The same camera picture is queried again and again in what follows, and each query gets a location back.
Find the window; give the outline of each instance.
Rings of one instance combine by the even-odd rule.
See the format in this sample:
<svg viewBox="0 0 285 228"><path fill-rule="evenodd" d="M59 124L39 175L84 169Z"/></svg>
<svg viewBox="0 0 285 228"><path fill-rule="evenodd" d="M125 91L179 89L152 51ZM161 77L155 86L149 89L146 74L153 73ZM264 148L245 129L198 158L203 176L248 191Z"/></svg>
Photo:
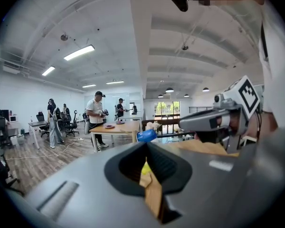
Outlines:
<svg viewBox="0 0 285 228"><path fill-rule="evenodd" d="M180 118L180 102L156 102L154 104L155 120L167 120Z"/></svg>

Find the black shirt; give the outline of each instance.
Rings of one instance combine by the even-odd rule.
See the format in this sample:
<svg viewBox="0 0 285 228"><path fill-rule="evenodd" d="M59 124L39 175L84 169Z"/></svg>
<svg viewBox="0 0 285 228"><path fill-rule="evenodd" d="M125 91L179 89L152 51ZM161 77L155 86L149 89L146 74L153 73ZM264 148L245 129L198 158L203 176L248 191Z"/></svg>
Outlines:
<svg viewBox="0 0 285 228"><path fill-rule="evenodd" d="M49 116L49 118L51 118L54 112L54 107L51 104L48 104L47 109L51 112L51 115Z"/></svg>
<svg viewBox="0 0 285 228"><path fill-rule="evenodd" d="M118 110L119 110L119 109L124 109L124 108L123 108L123 105L122 105L122 104L118 104L118 105L117 105L117 109L118 109ZM117 117L121 117L121 116L123 116L123 115L124 115L124 112L118 111Z"/></svg>

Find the yellow object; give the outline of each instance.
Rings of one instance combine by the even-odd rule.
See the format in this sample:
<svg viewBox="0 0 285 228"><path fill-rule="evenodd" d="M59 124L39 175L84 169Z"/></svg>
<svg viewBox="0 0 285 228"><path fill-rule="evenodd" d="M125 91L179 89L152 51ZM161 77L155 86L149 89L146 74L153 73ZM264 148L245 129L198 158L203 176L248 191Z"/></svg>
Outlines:
<svg viewBox="0 0 285 228"><path fill-rule="evenodd" d="M145 162L145 164L142 167L142 174L145 175L151 171L150 166L148 165L148 162Z"/></svg>

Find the tree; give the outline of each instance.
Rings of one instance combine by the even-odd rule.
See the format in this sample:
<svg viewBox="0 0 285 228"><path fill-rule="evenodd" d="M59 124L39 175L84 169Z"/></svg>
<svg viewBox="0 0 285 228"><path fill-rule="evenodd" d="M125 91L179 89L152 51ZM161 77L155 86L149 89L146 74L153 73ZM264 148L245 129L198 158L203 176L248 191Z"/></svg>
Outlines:
<svg viewBox="0 0 285 228"><path fill-rule="evenodd" d="M174 112L179 112L180 111L180 102L179 101L174 101L173 104L170 106L170 112L174 114Z"/></svg>
<svg viewBox="0 0 285 228"><path fill-rule="evenodd" d="M157 107L156 107L156 114L157 115L161 115L162 114L162 109L164 109L166 107L167 107L167 105L164 102L159 102L157 104Z"/></svg>

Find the black cap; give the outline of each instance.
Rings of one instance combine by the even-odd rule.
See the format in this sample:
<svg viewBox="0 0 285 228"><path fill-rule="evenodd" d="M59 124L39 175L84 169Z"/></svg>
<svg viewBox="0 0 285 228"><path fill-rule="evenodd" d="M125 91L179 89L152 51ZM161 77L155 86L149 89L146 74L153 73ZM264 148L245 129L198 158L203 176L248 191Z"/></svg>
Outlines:
<svg viewBox="0 0 285 228"><path fill-rule="evenodd" d="M95 93L95 95L101 95L101 96L103 96L103 93L100 92L100 91L97 91L97 92Z"/></svg>

